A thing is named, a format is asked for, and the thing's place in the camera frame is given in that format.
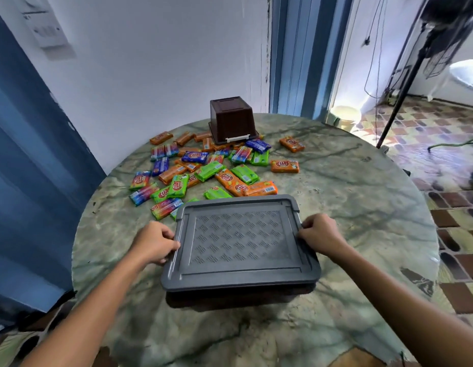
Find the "white wall switch panel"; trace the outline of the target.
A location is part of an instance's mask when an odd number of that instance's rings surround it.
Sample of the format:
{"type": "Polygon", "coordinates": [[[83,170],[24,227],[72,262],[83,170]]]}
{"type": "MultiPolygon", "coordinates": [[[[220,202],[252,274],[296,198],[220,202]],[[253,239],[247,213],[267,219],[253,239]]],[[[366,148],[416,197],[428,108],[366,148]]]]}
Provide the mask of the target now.
{"type": "Polygon", "coordinates": [[[41,49],[61,48],[69,45],[48,0],[13,1],[41,49]]]}

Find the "black standing fan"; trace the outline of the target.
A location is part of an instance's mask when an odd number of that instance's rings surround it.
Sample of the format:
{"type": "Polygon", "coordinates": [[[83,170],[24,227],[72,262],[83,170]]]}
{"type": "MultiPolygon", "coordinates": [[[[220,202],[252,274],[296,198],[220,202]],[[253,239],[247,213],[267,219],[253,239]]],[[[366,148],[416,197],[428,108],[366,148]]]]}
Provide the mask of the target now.
{"type": "Polygon", "coordinates": [[[440,76],[452,63],[454,55],[473,30],[473,0],[427,0],[417,20],[421,24],[419,36],[425,35],[413,64],[398,84],[398,95],[387,124],[376,143],[383,145],[405,98],[424,61],[423,75],[426,79],[440,76]]]}

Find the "blue door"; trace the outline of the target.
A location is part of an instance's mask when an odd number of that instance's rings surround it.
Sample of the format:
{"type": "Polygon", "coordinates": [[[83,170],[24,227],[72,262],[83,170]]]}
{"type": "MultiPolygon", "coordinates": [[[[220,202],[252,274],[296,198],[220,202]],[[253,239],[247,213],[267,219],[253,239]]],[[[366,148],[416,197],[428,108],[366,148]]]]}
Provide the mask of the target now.
{"type": "Polygon", "coordinates": [[[326,123],[354,0],[268,0],[269,113],[326,123]]]}

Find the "person's right hand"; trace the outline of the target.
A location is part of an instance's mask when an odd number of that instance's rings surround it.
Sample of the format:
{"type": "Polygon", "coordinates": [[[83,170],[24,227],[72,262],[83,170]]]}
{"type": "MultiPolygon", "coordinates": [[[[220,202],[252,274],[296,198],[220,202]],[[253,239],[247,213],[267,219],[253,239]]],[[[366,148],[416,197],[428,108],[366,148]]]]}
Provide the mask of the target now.
{"type": "Polygon", "coordinates": [[[322,225],[319,229],[300,228],[297,237],[304,240],[315,252],[335,260],[342,259],[350,253],[351,247],[339,232],[337,223],[325,213],[314,215],[322,216],[322,225]]]}

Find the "white plastic bucket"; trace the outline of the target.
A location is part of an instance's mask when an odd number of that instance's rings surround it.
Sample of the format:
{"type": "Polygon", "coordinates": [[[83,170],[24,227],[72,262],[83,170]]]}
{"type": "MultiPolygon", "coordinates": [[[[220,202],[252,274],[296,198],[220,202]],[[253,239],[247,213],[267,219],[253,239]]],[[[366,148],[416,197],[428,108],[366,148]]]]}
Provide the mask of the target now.
{"type": "Polygon", "coordinates": [[[355,107],[340,105],[331,108],[330,116],[334,127],[350,133],[361,121],[362,112],[355,107]]]}

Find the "brown plastic box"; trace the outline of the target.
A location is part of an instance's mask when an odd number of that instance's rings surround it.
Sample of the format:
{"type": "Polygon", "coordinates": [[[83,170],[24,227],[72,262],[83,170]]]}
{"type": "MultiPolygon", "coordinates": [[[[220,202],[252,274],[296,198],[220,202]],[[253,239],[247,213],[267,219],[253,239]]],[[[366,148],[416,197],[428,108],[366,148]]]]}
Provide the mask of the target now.
{"type": "Polygon", "coordinates": [[[259,137],[253,110],[240,96],[210,100],[209,130],[216,145],[259,137]]]}

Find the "pile of colourful snack packets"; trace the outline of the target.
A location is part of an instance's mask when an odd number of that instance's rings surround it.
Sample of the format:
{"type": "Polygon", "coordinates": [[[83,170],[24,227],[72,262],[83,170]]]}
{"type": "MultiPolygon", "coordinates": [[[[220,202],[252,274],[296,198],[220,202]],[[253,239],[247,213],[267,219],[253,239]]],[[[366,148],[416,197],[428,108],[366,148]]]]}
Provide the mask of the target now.
{"type": "Polygon", "coordinates": [[[157,221],[176,219],[188,190],[215,179],[218,185],[203,192],[207,200],[276,195],[275,182],[264,180],[250,166],[270,167],[272,173],[299,173],[296,160],[271,160],[271,145],[263,135],[230,137],[216,143],[211,132],[162,132],[149,140],[151,169],[135,173],[129,199],[137,207],[152,200],[157,221]]]}

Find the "white plastic chair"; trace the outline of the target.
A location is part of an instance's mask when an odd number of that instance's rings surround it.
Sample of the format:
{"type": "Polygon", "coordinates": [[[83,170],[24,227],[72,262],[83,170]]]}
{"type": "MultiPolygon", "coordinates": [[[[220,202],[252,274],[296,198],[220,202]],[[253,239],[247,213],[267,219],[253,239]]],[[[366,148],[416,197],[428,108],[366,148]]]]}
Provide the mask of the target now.
{"type": "Polygon", "coordinates": [[[435,86],[427,94],[427,101],[434,100],[434,95],[441,90],[448,81],[453,81],[473,91],[473,59],[458,61],[450,64],[446,73],[442,73],[435,86]]]}

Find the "person's right forearm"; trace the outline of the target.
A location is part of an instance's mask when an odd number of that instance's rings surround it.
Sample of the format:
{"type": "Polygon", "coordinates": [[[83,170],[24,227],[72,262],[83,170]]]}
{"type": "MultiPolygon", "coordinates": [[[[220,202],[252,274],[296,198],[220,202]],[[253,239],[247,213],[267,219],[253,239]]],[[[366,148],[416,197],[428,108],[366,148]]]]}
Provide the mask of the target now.
{"type": "Polygon", "coordinates": [[[322,254],[340,266],[422,367],[473,367],[473,328],[438,309],[351,246],[322,254]]]}

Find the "person's left forearm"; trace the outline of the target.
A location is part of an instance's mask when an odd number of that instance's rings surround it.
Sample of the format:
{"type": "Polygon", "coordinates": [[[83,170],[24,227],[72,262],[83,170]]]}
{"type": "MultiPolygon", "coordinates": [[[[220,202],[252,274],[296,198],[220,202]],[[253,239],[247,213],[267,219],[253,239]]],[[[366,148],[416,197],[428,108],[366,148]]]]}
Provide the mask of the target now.
{"type": "Polygon", "coordinates": [[[20,367],[91,367],[130,286],[167,253],[131,249],[20,367]]]}

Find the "person's left hand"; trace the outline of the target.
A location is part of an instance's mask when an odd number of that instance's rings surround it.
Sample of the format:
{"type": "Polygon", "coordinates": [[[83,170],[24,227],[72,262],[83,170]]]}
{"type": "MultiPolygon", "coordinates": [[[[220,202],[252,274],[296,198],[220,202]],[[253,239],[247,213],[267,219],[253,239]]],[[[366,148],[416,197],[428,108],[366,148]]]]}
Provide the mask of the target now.
{"type": "Polygon", "coordinates": [[[181,243],[176,240],[176,246],[163,246],[160,244],[160,227],[166,225],[151,221],[141,228],[135,235],[132,244],[127,252],[128,261],[140,268],[148,264],[163,266],[168,258],[175,253],[181,243]]]}

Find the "grey plastic box lid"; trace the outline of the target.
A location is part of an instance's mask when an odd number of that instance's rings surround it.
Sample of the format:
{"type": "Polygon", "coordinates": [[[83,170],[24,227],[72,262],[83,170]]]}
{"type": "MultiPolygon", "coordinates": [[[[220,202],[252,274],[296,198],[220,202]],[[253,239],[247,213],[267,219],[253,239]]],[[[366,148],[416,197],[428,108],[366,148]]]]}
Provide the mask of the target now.
{"type": "Polygon", "coordinates": [[[315,284],[321,267],[297,237],[300,208],[290,195],[186,203],[178,209],[179,249],[160,277],[167,292],[315,284]]]}

